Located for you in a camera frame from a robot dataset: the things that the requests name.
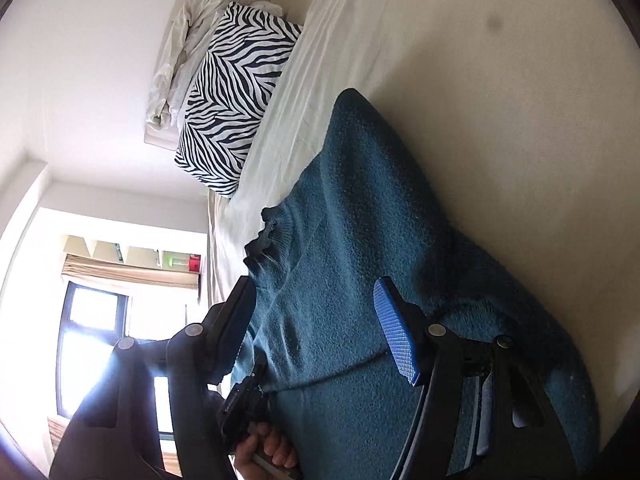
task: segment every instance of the mattress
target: mattress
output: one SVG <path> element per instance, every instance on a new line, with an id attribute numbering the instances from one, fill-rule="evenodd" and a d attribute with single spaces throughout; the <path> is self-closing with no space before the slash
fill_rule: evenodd
<path id="1" fill-rule="evenodd" d="M 607 440 L 640 386 L 640 49 L 611 0 L 274 1 L 305 29 L 238 192 L 210 199 L 216 297 L 356 88 L 574 338 Z"/>

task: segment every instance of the beige bed sheet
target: beige bed sheet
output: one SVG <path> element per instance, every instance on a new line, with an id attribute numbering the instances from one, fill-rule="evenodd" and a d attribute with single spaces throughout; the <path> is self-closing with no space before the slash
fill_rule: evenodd
<path id="1" fill-rule="evenodd" d="M 238 192 L 212 201 L 219 296 L 357 88 L 570 332 L 607 440 L 640 386 L 640 49 L 611 1 L 274 1 L 305 30 Z"/>

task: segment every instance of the pillow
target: pillow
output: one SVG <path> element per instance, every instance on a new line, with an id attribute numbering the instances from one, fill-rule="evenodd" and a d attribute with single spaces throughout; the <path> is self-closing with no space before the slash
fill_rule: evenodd
<path id="1" fill-rule="evenodd" d="M 175 163 L 222 196 L 242 166 L 302 27 L 229 4 L 188 96 Z"/>

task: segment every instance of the blue gripper pad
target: blue gripper pad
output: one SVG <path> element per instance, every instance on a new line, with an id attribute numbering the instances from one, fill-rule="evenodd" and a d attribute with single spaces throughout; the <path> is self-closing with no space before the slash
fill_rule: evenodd
<path id="1" fill-rule="evenodd" d="M 373 286 L 373 305 L 376 307 L 378 320 L 382 325 L 386 341 L 391 348 L 398 371 L 407 378 L 412 386 L 420 379 L 420 368 L 417 362 L 417 348 L 414 337 L 408 326 L 409 305 L 400 296 L 391 278 L 384 276 L 376 280 Z M 424 317 L 422 311 L 415 307 Z"/>

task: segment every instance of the window pane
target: window pane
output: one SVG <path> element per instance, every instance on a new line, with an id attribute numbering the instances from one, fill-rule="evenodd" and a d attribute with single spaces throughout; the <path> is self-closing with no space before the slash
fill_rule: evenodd
<path id="1" fill-rule="evenodd" d="M 71 320 L 91 328 L 114 330 L 118 297 L 106 292 L 76 288 L 71 304 Z"/>
<path id="2" fill-rule="evenodd" d="M 77 332 L 66 332 L 60 357 L 60 396 L 62 409 L 73 415 L 84 396 L 97 383 L 109 360 L 113 346 Z"/>
<path id="3" fill-rule="evenodd" d="M 158 431 L 173 433 L 171 422 L 171 408 L 169 407 L 169 380 L 166 377 L 154 378 L 156 386 L 156 416 L 158 417 Z"/>
<path id="4" fill-rule="evenodd" d="M 127 335 L 158 341 L 172 338 L 185 327 L 187 301 L 175 293 L 165 294 L 161 287 L 158 289 L 130 299 Z"/>

